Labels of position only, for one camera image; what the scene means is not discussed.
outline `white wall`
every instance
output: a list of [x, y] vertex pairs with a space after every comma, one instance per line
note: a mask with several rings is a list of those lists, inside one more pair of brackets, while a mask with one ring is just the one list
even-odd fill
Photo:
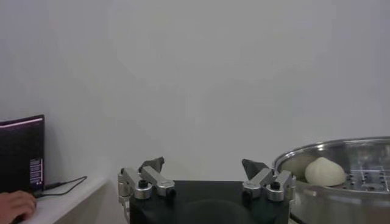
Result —
[[390, 135], [389, 10], [387, 0], [2, 0], [0, 117], [44, 113], [49, 181], [106, 175], [103, 204], [87, 203], [79, 222], [124, 223], [123, 166], [164, 156], [168, 178], [243, 180], [242, 158], [270, 164], [316, 141]]

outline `silver metal bracket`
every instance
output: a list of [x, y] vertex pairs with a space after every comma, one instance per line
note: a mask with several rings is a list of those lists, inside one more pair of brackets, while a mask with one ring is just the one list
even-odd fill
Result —
[[118, 200], [122, 204], [124, 216], [130, 223], [130, 197], [145, 200], [152, 195], [152, 185], [131, 168], [123, 168], [118, 174]]
[[269, 168], [264, 168], [258, 172], [251, 180], [243, 182], [243, 192], [251, 198], [258, 198], [265, 184], [272, 181], [273, 174]]
[[295, 186], [296, 177], [290, 171], [283, 170], [272, 183], [267, 184], [267, 198], [271, 201], [293, 201]]
[[151, 166], [142, 167], [141, 177], [156, 187], [158, 195], [162, 197], [174, 197], [176, 195], [175, 182], [164, 178]]

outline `white desk surface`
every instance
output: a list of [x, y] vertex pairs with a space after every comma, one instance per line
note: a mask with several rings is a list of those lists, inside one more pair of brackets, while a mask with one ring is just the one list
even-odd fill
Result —
[[[21, 224], [53, 224], [96, 192], [105, 183], [105, 178], [87, 178], [66, 195], [40, 198], [38, 199], [37, 210], [34, 216]], [[55, 194], [64, 192], [73, 185], [74, 183], [66, 184], [45, 193]]]

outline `finger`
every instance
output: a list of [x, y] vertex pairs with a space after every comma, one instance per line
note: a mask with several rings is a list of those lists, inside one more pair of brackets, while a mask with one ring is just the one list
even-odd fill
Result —
[[32, 209], [31, 206], [29, 205], [23, 205], [11, 209], [10, 214], [12, 220], [18, 217], [19, 215], [24, 215], [27, 218], [27, 217], [31, 217], [34, 214], [34, 209]]
[[24, 191], [16, 191], [14, 193], [8, 194], [8, 199], [10, 201], [15, 200], [17, 198], [29, 198], [32, 201], [36, 201], [36, 198], [32, 196], [31, 194], [28, 194], [27, 192]]
[[17, 198], [17, 199], [10, 202], [10, 206], [12, 208], [20, 207], [23, 205], [29, 205], [32, 209], [35, 210], [35, 202], [29, 198]]

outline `black cable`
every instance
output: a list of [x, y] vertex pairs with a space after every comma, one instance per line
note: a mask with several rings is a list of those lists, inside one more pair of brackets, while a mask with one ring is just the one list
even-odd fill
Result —
[[62, 186], [64, 184], [69, 184], [69, 183], [73, 183], [73, 182], [79, 181], [75, 185], [73, 185], [69, 190], [67, 190], [65, 192], [58, 193], [58, 194], [38, 194], [38, 195], [36, 195], [36, 197], [37, 198], [41, 198], [41, 197], [47, 197], [47, 196], [62, 196], [62, 195], [65, 195], [65, 194], [71, 192], [79, 184], [83, 183], [83, 181], [85, 181], [87, 178], [88, 178], [87, 176], [84, 176], [84, 177], [80, 177], [80, 178], [77, 178], [77, 179], [74, 179], [74, 180], [69, 180], [69, 181], [66, 181], [66, 182], [50, 184], [50, 185], [46, 186], [45, 189], [53, 189], [55, 187], [59, 187], [59, 186]]

